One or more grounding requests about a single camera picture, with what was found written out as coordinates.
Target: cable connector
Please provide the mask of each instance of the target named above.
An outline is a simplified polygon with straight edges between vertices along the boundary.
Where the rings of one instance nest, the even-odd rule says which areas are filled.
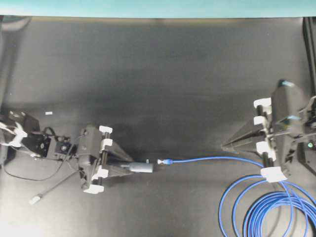
[[[30,204],[30,205],[34,205],[35,203],[37,203],[38,201],[40,201],[42,198],[43,198],[43,195],[42,195],[42,194],[37,194],[37,195],[35,195],[34,197],[32,197],[32,198],[29,200],[29,204]]]
[[[172,159],[158,159],[157,164],[173,164]]]

